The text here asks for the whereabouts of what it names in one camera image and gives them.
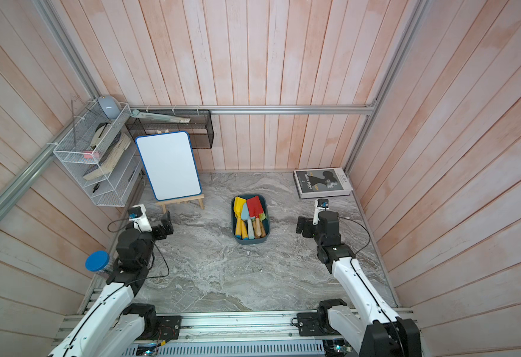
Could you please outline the red shovel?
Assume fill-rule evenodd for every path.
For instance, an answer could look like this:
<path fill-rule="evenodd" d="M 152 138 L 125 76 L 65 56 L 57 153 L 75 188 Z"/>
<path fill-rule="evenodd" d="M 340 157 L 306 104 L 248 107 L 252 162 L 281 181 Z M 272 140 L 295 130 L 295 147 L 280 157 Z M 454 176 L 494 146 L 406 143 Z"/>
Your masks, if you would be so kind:
<path fill-rule="evenodd" d="M 255 238 L 261 238 L 261 229 L 260 229 L 260 217 L 259 215 L 262 212 L 261 201 L 258 196 L 253 196 L 251 199 L 247 200 L 247 206 L 249 209 L 249 215 L 252 219 Z"/>

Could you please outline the yellow shovel with wooden handle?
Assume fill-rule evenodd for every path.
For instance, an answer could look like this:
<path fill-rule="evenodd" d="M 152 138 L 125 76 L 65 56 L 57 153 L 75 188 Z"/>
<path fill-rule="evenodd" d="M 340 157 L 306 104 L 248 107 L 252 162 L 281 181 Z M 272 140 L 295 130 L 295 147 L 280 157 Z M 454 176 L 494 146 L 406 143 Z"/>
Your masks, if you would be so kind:
<path fill-rule="evenodd" d="M 261 236 L 261 238 L 265 238 L 266 237 L 266 231 L 265 231 L 265 228 L 264 228 L 264 225 L 263 225 L 263 221 L 260 221 L 260 236 Z"/>

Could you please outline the teal plastic storage box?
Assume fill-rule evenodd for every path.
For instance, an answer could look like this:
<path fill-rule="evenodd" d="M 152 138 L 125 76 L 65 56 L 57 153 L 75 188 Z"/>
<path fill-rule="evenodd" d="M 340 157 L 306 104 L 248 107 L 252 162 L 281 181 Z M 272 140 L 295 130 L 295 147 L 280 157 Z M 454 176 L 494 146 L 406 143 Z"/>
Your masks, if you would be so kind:
<path fill-rule="evenodd" d="M 263 212 L 259 216 L 260 221 L 260 236 L 255 236 L 255 224 L 256 218 L 253 215 L 250 219 L 244 220 L 244 209 L 245 201 L 257 197 L 259 205 L 262 207 Z M 231 202 L 231 213 L 232 213 L 232 233 L 233 237 L 239 244 L 252 245 L 265 242 L 270 233 L 270 221 L 268 208 L 266 205 L 266 199 L 260 195 L 260 193 L 247 193 L 240 196 L 235 196 Z"/>

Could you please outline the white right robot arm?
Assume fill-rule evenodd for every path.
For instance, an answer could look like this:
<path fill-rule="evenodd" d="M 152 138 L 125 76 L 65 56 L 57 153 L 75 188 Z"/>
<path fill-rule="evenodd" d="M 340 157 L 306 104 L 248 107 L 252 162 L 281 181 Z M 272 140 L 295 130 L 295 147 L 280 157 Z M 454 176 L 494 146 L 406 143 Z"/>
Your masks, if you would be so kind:
<path fill-rule="evenodd" d="M 341 299 L 323 300 L 318 326 L 338 332 L 359 356 L 421 356 L 421 334 L 403 319 L 364 274 L 356 254 L 341 241 L 339 214 L 324 210 L 315 218 L 299 217 L 296 232 L 316 242 L 317 257 L 346 291 L 356 313 Z"/>

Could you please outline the grey blue trowel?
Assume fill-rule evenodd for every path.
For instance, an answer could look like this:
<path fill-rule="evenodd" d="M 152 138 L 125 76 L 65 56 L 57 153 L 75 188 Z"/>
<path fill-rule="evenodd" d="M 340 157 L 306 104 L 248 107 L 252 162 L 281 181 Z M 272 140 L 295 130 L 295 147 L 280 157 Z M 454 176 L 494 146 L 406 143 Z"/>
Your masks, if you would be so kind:
<path fill-rule="evenodd" d="M 249 215 L 249 209 L 248 209 L 248 206 L 247 206 L 247 203 L 245 202 L 243 207 L 242 207 L 242 212 L 241 212 L 241 219 L 246 223 L 247 225 L 247 235 L 248 235 L 248 239 L 254 239 L 255 238 L 255 232 L 254 232 L 254 227 L 253 227 L 253 224 L 252 224 L 252 220 L 251 220 L 251 217 Z"/>

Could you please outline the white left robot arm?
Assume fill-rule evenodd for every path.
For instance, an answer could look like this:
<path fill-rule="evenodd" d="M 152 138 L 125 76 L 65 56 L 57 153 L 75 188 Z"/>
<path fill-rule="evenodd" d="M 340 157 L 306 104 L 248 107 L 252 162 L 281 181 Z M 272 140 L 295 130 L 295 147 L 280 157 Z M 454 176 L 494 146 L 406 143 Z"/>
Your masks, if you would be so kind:
<path fill-rule="evenodd" d="M 180 318 L 159 318 L 152 304 L 133 303 L 151 279 L 158 240 L 174 233 L 171 214 L 150 224 L 144 205 L 128 210 L 129 222 L 118 236 L 117 258 L 106 285 L 92 308 L 56 346 L 50 356 L 120 356 L 135 340 L 154 340 L 144 355 L 151 356 L 177 337 Z"/>

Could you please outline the yellow plastic scoop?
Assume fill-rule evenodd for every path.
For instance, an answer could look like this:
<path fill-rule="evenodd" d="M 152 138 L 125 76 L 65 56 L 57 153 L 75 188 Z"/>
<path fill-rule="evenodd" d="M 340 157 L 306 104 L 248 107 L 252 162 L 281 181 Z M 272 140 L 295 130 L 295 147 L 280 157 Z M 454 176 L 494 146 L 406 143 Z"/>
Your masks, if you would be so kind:
<path fill-rule="evenodd" d="M 236 218 L 236 225 L 235 225 L 235 236 L 238 239 L 248 239 L 249 235 L 247 232 L 247 227 L 242 220 L 242 212 L 244 204 L 246 203 L 245 199 L 236 196 L 233 204 L 233 211 Z"/>

